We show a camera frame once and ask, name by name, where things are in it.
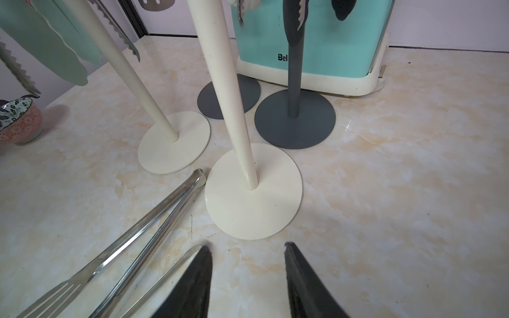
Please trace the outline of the mint green toaster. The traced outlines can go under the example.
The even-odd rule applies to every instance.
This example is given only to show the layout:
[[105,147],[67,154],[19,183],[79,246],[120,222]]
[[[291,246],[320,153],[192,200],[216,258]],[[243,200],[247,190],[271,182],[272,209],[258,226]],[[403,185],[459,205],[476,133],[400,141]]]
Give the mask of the mint green toaster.
[[[344,96],[363,96],[384,87],[383,56],[393,1],[357,1],[344,21],[331,1],[310,1],[305,23],[301,87]],[[231,16],[239,57],[238,73],[282,86],[288,84],[288,42],[282,1],[262,1],[238,21]]]

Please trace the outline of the slim steel tongs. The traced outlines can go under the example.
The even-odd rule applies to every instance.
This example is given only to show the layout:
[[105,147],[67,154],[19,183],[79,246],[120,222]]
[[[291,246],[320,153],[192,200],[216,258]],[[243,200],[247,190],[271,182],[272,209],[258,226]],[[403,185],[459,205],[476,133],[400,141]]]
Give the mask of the slim steel tongs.
[[165,282],[179,270],[182,265],[193,255],[195,255],[203,246],[195,245],[178,260],[174,265],[166,271],[166,273],[141,297],[139,298],[122,316],[121,318],[132,317],[158,290]]

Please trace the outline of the grey utensil rack stand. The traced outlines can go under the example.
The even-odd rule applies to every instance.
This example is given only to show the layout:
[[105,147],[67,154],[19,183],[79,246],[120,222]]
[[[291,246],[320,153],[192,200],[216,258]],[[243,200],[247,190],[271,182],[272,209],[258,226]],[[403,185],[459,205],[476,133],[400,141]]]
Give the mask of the grey utensil rack stand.
[[[241,74],[237,74],[237,79],[239,81],[243,109],[246,113],[258,102],[261,96],[261,86],[256,79],[249,78]],[[200,91],[197,99],[197,105],[200,112],[206,117],[212,119],[223,119],[223,114],[212,82],[209,82]]]

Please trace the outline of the long steel tongs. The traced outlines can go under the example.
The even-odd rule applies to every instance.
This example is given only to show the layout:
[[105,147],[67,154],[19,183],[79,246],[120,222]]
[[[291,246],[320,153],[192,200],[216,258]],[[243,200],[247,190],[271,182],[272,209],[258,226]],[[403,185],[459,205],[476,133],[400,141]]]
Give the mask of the long steel tongs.
[[78,297],[88,282],[172,208],[173,210],[168,215],[164,224],[160,226],[149,244],[122,278],[122,281],[127,278],[132,280],[134,275],[142,269],[142,265],[148,261],[152,253],[159,247],[167,232],[178,222],[181,214],[193,202],[205,183],[206,177],[204,171],[201,169],[195,170],[183,184],[163,199],[99,256],[94,258],[93,261],[71,278],[48,291],[19,314],[19,317],[58,317]]

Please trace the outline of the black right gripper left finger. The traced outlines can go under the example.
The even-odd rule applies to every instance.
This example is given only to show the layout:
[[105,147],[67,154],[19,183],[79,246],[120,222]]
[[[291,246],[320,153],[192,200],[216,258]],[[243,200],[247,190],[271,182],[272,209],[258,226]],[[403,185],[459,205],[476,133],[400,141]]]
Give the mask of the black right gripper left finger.
[[207,317],[212,271],[212,253],[203,246],[152,317]]

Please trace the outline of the cream utensil rack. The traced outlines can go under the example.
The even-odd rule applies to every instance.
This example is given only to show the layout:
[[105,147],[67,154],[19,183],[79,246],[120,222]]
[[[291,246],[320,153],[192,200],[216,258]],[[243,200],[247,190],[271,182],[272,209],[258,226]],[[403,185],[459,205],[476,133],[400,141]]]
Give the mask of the cream utensil rack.
[[273,236],[299,209],[300,171],[281,149],[250,142],[221,1],[189,1],[188,6],[233,145],[209,173],[207,210],[213,222],[232,237]]
[[197,160],[208,146],[208,120],[193,111],[166,116],[87,1],[65,1],[141,106],[155,122],[143,136],[138,159],[153,174],[170,174]]

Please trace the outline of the slotted steel spatula tongs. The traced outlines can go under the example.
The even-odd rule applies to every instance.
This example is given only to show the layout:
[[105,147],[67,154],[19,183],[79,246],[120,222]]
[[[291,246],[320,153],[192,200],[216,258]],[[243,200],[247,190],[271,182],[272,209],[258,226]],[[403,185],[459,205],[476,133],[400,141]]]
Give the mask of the slotted steel spatula tongs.
[[175,3],[175,0],[139,0],[140,6],[151,12],[165,11],[171,8]]

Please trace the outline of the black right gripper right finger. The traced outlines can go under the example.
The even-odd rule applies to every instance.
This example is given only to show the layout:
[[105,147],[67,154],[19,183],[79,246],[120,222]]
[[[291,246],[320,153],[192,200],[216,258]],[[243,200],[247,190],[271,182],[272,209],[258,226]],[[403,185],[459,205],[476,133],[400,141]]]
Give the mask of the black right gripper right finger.
[[292,317],[348,317],[294,242],[285,243],[286,281]]

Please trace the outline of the green silicone tip tongs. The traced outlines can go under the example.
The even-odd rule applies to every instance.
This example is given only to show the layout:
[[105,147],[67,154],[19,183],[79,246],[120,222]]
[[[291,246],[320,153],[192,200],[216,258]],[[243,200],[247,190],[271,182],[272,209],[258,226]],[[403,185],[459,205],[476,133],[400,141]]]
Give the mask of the green silicone tip tongs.
[[102,53],[64,1],[2,1],[1,29],[60,78],[87,84],[81,61],[101,66]]

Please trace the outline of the black nylon tongs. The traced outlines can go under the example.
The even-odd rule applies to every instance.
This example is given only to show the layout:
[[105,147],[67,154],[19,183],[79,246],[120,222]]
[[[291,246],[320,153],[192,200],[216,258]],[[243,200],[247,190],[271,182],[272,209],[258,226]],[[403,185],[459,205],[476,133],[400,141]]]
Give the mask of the black nylon tongs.
[[[282,3],[284,30],[288,45],[296,47],[304,37],[305,23],[309,12],[309,1],[284,0]],[[336,18],[344,21],[350,15],[356,3],[356,0],[332,0],[331,6]]]

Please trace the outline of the grey utensil rack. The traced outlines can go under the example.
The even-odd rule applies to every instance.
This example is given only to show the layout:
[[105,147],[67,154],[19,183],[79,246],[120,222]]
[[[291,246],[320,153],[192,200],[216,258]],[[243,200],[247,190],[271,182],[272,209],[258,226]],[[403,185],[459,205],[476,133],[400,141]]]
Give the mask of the grey utensil rack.
[[301,88],[303,38],[289,46],[288,57],[288,88],[260,103],[254,123],[259,135],[274,146],[294,150],[310,148],[332,133],[336,114],[323,95]]

